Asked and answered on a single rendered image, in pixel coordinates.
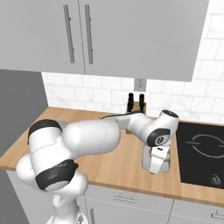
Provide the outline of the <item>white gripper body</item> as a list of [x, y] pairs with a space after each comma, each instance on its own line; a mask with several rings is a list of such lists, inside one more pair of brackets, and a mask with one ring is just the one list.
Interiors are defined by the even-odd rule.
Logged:
[[170, 153], [157, 154], [152, 153], [150, 156], [150, 173], [159, 174], [170, 170], [171, 156]]

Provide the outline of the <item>clear food container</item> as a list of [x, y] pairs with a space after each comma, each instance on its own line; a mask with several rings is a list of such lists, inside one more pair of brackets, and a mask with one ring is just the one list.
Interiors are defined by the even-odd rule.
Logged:
[[142, 167], [150, 171], [150, 164], [151, 164], [151, 154], [157, 153], [157, 154], [166, 154], [170, 153], [170, 147], [169, 146], [156, 146], [156, 147], [149, 147], [148, 145], [144, 145], [142, 149]]

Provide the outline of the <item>grey drawer front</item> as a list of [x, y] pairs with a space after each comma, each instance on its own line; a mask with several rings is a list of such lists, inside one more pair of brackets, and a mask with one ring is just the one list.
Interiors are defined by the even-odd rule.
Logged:
[[[114, 196], [119, 194], [127, 198], [133, 197], [137, 200], [137, 204], [114, 200]], [[142, 208], [149, 211], [160, 212], [164, 214], [168, 214], [172, 208], [172, 199], [97, 185], [89, 185], [87, 191], [85, 192], [85, 196], [87, 199], [91, 200], [114, 203], [127, 207]]]
[[175, 199], [168, 224], [224, 224], [224, 220], [212, 218], [216, 211], [224, 214], [224, 207]]

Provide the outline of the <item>black hob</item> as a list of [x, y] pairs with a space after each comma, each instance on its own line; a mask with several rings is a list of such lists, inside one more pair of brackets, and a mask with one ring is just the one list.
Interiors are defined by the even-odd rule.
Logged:
[[224, 126], [180, 122], [176, 138], [181, 182], [224, 189]]

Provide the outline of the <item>grey base cupboard door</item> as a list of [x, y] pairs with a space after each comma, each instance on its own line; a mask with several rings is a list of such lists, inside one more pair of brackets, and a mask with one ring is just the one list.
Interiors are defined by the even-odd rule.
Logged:
[[94, 209], [95, 224], [168, 224], [169, 222], [168, 213], [153, 212], [95, 199], [86, 199], [86, 202], [89, 220], [89, 209]]
[[23, 183], [15, 171], [7, 171], [30, 224], [88, 224], [84, 193], [88, 179], [78, 171], [58, 192], [41, 192]]

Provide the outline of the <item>grey fridge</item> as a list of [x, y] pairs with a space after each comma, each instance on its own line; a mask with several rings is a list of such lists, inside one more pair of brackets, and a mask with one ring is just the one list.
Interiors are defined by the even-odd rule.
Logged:
[[[0, 69], [0, 159], [47, 107], [41, 72]], [[0, 168], [0, 224], [30, 224], [17, 193], [32, 206], [36, 193], [14, 187]]]

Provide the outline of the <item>grey wall socket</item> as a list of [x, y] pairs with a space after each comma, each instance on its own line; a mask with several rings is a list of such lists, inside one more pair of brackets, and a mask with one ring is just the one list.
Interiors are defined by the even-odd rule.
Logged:
[[134, 90], [138, 91], [138, 92], [145, 92], [146, 91], [146, 84], [147, 84], [146, 79], [135, 78], [135, 80], [134, 80]]

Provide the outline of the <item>wide grey wall cupboard door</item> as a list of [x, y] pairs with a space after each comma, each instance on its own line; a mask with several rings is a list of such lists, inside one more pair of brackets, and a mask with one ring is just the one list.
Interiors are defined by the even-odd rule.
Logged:
[[[78, 0], [86, 73], [190, 81], [209, 0]], [[94, 64], [88, 61], [90, 6]]]

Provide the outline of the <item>narrow grey wall cupboard door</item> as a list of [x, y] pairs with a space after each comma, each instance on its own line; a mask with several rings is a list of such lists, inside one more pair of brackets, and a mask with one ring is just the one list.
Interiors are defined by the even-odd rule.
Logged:
[[[70, 62], [63, 5], [74, 49]], [[0, 0], [0, 68], [84, 74], [78, 0]]]

